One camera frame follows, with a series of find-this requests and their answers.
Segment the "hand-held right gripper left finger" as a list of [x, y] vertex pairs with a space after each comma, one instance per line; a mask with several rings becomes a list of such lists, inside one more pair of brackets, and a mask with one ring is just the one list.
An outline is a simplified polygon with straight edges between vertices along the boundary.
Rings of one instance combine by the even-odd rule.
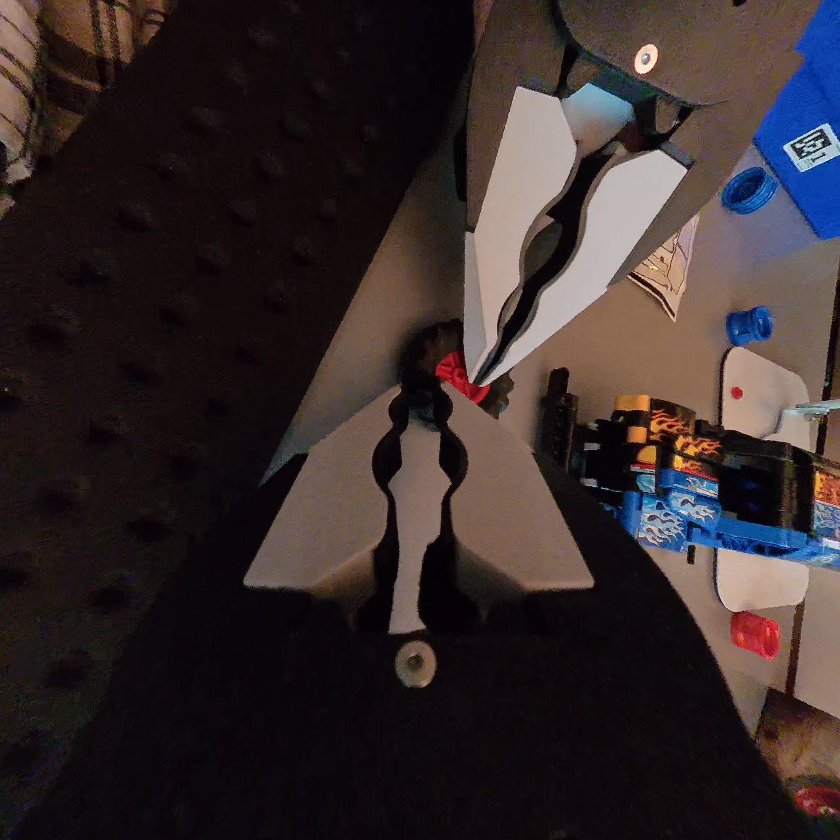
[[396, 524], [403, 394], [373, 400], [308, 453], [245, 574], [254, 591], [304, 593], [391, 618], [398, 557], [376, 552]]

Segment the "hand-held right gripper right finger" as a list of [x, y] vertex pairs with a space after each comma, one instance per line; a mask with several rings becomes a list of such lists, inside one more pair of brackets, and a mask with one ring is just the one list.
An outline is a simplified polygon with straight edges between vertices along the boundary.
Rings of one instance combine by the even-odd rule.
[[464, 446], [451, 497], [455, 582], [486, 615], [541, 592], [591, 589], [594, 578], [530, 447], [452, 385], [448, 429]]

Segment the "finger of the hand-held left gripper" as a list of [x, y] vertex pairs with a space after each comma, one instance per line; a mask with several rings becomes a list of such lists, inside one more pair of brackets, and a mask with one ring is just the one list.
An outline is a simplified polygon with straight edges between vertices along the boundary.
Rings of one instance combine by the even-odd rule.
[[664, 151], [626, 154], [610, 162], [587, 193], [568, 256], [550, 260], [532, 277], [515, 331], [488, 362], [493, 380], [539, 348], [608, 288], [689, 167]]
[[543, 211], [562, 194], [577, 144], [555, 96], [517, 87], [474, 228], [465, 233], [463, 345], [481, 384], [501, 338], [500, 317], [522, 282], [522, 251]]

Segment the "black toy wheel red rim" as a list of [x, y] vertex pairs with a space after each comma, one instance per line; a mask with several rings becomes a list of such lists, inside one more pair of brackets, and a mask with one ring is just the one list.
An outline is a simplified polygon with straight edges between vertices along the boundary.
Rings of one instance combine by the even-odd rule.
[[469, 380], [464, 348], [464, 325], [453, 318], [415, 332], [400, 353], [398, 379], [418, 406], [431, 406], [439, 385], [448, 384], [498, 419], [508, 407], [515, 383], [509, 373], [488, 385]]

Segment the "blue black toy monster truck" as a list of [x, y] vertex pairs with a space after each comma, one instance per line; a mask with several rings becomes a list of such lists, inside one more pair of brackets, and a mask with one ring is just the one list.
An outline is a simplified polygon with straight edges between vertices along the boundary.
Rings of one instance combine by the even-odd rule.
[[649, 395], [621, 395], [608, 419], [580, 424], [569, 379], [566, 368], [549, 375], [540, 450], [639, 544], [838, 571], [836, 461]]

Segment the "white sticker sheet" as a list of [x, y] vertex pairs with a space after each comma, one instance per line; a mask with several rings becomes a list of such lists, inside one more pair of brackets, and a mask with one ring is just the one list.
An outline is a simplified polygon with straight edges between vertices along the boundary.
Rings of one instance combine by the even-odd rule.
[[700, 216], [693, 216], [626, 278], [651, 295], [672, 322], [687, 288], [688, 269]]

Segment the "blue plastic bin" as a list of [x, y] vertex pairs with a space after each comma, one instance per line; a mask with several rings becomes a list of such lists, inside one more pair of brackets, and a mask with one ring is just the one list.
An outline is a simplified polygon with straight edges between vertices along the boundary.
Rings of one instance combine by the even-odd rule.
[[819, 238], [839, 236], [839, 2], [824, 1], [798, 46], [804, 60], [754, 143]]

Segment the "blue toy wheel rim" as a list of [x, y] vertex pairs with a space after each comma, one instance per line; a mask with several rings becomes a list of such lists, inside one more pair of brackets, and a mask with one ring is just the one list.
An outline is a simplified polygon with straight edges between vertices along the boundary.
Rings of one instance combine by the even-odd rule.
[[766, 207], [778, 190], [778, 183], [762, 166], [736, 174], [721, 191], [721, 205], [737, 215], [751, 215]]
[[763, 343], [771, 339], [774, 321], [771, 311], [766, 307], [732, 311], [725, 321], [728, 341], [733, 347], [743, 347], [749, 343]]

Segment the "black studded mat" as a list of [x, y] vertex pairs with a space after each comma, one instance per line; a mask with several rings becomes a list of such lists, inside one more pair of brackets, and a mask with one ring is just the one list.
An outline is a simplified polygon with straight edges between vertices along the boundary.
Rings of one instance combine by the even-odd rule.
[[256, 485], [473, 2], [178, 2], [2, 225], [2, 838], [204, 838]]

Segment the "plaid shirt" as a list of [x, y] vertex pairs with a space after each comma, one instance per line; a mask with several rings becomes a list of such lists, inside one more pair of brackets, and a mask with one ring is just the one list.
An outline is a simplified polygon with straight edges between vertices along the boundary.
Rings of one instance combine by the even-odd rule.
[[1, 215], [52, 162], [175, 1], [1, 2]]

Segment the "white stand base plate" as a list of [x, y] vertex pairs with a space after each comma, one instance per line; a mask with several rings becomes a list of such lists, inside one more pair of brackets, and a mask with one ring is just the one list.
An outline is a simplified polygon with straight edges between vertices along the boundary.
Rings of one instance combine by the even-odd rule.
[[[744, 396], [730, 398], [739, 386]], [[759, 439], [816, 451], [818, 412], [809, 404], [803, 379], [742, 347], [724, 356], [721, 373], [721, 424]], [[715, 586], [721, 603], [732, 613], [796, 606], [805, 599], [811, 569], [838, 572], [838, 560], [799, 561], [719, 549]]]

